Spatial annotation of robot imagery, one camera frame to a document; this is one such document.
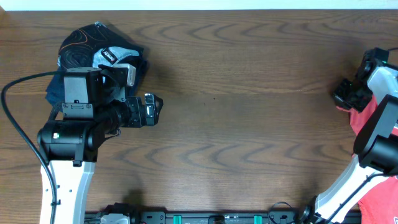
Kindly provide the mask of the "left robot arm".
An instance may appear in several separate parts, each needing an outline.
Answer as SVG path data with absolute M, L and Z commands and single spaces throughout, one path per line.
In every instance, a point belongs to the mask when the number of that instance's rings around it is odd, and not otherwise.
M 41 223 L 83 223 L 98 149 L 121 128 L 158 123 L 163 101 L 152 93 L 130 94 L 134 76 L 124 67 L 69 68 L 63 75 L 65 98 L 39 131 L 45 164 Z

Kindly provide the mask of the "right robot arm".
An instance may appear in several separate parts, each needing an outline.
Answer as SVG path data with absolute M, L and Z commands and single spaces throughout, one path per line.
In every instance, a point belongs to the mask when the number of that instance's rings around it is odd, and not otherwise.
M 354 80 L 344 79 L 333 91 L 343 109 L 363 113 L 371 102 L 376 109 L 356 136 L 348 167 L 296 223 L 342 223 L 366 193 L 397 175 L 397 66 L 389 64 L 389 53 L 377 47 L 365 51 Z

